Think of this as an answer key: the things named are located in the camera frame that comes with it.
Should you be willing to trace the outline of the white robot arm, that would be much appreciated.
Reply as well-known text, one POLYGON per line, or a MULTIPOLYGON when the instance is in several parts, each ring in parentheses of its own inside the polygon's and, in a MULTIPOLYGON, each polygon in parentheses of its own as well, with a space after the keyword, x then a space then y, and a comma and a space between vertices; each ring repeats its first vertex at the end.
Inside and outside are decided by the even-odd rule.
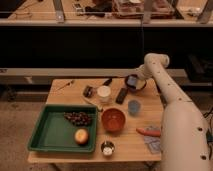
POLYGON ((161 121, 162 171, 211 171, 208 122, 192 99, 167 73, 166 54, 148 53, 135 69, 141 80, 153 78, 166 101, 161 121))

